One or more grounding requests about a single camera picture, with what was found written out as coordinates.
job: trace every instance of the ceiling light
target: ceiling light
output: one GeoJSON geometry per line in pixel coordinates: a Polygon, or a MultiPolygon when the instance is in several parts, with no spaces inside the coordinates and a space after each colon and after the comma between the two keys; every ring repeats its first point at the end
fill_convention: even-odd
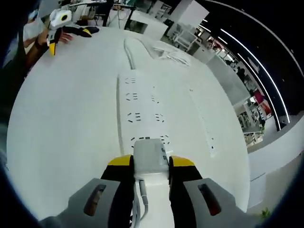
{"type": "Polygon", "coordinates": [[[252,69],[252,67],[249,65],[249,63],[248,63],[248,62],[247,62],[239,53],[238,53],[238,55],[241,57],[241,59],[243,60],[243,62],[247,64],[247,66],[248,66],[248,67],[251,69],[251,71],[255,74],[256,78],[259,80],[260,84],[262,85],[262,87],[263,87],[264,91],[266,92],[267,97],[268,97],[268,99],[269,99],[269,101],[270,101],[270,103],[271,103],[271,105],[272,105],[272,108],[273,108],[273,110],[274,110],[275,117],[276,117],[276,120],[277,120],[278,125],[279,125],[279,129],[281,129],[280,122],[279,122],[279,118],[278,118],[277,113],[276,113],[276,109],[275,109],[274,104],[272,103],[272,100],[271,100],[271,98],[270,98],[270,96],[269,96],[267,90],[265,89],[265,86],[263,85],[261,79],[257,76],[256,72],[252,69]]]}
{"type": "Polygon", "coordinates": [[[206,31],[211,32],[209,29],[205,28],[204,26],[202,26],[202,25],[199,25],[199,26],[201,26],[201,27],[202,27],[203,29],[205,29],[206,31]]]}
{"type": "Polygon", "coordinates": [[[223,41],[225,44],[228,44],[226,41],[224,41],[221,37],[218,37],[221,41],[223,41]]]}
{"type": "Polygon", "coordinates": [[[282,102],[282,105],[283,105],[283,108],[284,108],[284,111],[286,113],[286,117],[287,117],[287,121],[288,123],[290,123],[290,119],[289,119],[289,114],[287,112],[287,109],[286,109],[286,105],[283,101],[283,98],[281,96],[281,93],[279,91],[279,89],[277,88],[275,82],[273,81],[272,77],[270,76],[270,74],[268,73],[268,71],[265,69],[265,67],[262,65],[262,63],[257,59],[257,57],[255,57],[251,51],[248,50],[247,47],[245,47],[240,41],[238,41],[234,36],[232,36],[231,34],[227,33],[225,30],[223,29],[220,29],[221,31],[223,31],[224,33],[226,33],[228,36],[230,36],[231,38],[233,38],[237,43],[239,43],[249,54],[252,55],[253,58],[255,58],[255,60],[258,62],[258,64],[262,67],[262,69],[266,72],[267,76],[269,77],[270,81],[272,82],[272,84],[274,85],[275,89],[276,89],[276,92],[278,93],[279,97],[280,97],[280,100],[282,102]]]}

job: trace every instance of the led light strip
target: led light strip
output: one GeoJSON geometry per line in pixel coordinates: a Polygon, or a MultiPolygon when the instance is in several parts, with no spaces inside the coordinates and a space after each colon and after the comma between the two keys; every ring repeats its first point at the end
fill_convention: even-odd
{"type": "Polygon", "coordinates": [[[204,26],[202,26],[202,25],[199,25],[199,26],[202,27],[203,29],[205,29],[206,31],[211,32],[209,29],[205,28],[204,26]]]}
{"type": "Polygon", "coordinates": [[[290,119],[289,119],[289,114],[287,112],[287,109],[286,109],[286,105],[283,101],[283,98],[281,96],[281,93],[279,91],[279,89],[277,88],[275,82],[273,81],[272,77],[270,76],[270,74],[268,73],[268,71],[265,69],[265,67],[262,65],[262,63],[257,59],[257,57],[255,57],[251,51],[248,50],[247,47],[245,47],[240,41],[238,41],[234,36],[232,36],[231,34],[227,33],[225,30],[223,29],[220,29],[221,31],[223,31],[224,33],[226,33],[228,36],[230,36],[231,38],[233,38],[237,43],[239,43],[249,54],[251,54],[251,56],[259,63],[259,65],[262,67],[262,69],[266,72],[267,76],[269,77],[270,81],[272,82],[272,84],[274,85],[275,89],[276,89],[276,92],[278,93],[280,99],[281,99],[281,102],[282,102],[282,105],[284,107],[284,110],[285,110],[285,113],[286,113],[286,117],[287,117],[287,121],[288,123],[290,123],[290,119]]]}
{"type": "Polygon", "coordinates": [[[267,96],[268,96],[268,99],[269,99],[269,101],[270,101],[270,103],[271,103],[271,105],[272,105],[272,107],[273,107],[274,112],[275,112],[275,117],[276,117],[276,120],[277,120],[277,122],[278,122],[279,129],[281,129],[281,125],[280,125],[280,122],[279,122],[279,118],[278,118],[278,116],[277,116],[277,114],[276,114],[276,109],[275,109],[275,107],[274,107],[274,104],[272,103],[272,100],[271,100],[271,98],[270,98],[270,96],[269,96],[267,90],[265,89],[265,86],[263,85],[263,83],[262,83],[262,81],[260,80],[260,78],[257,76],[256,72],[255,72],[255,71],[252,69],[252,67],[249,65],[249,63],[248,63],[248,62],[247,62],[239,53],[238,53],[238,55],[241,57],[241,59],[243,60],[243,62],[247,64],[247,66],[251,69],[251,71],[255,74],[256,78],[259,80],[260,84],[261,84],[262,87],[264,88],[264,91],[266,92],[266,94],[267,94],[267,96]]]}
{"type": "Polygon", "coordinates": [[[225,44],[228,44],[226,41],[224,41],[221,37],[218,37],[221,41],[223,41],[225,44]]]}

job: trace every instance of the floor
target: floor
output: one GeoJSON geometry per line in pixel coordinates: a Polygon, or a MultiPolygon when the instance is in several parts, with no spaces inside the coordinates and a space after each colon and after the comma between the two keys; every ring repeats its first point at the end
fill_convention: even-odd
{"type": "Polygon", "coordinates": [[[261,214],[265,208],[268,208],[270,212],[274,210],[296,175],[302,158],[303,155],[300,155],[286,166],[267,174],[264,200],[248,209],[248,214],[261,214]]]}

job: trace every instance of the white tabletop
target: white tabletop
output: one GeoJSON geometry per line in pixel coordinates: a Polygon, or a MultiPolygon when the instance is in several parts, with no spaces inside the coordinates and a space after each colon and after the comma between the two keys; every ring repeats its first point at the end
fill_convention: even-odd
{"type": "MultiPolygon", "coordinates": [[[[59,44],[56,56],[45,53],[22,85],[9,122],[8,168],[21,200],[38,219],[64,210],[73,193],[122,155],[116,87],[118,74],[130,70],[123,42],[130,37],[151,42],[141,34],[101,28],[92,38],[59,44]]],[[[181,67],[171,60],[136,61],[146,53],[134,52],[136,67],[159,79],[172,154],[191,159],[202,177],[228,190],[246,211],[246,144],[212,72],[190,56],[191,66],[181,67]]]]}

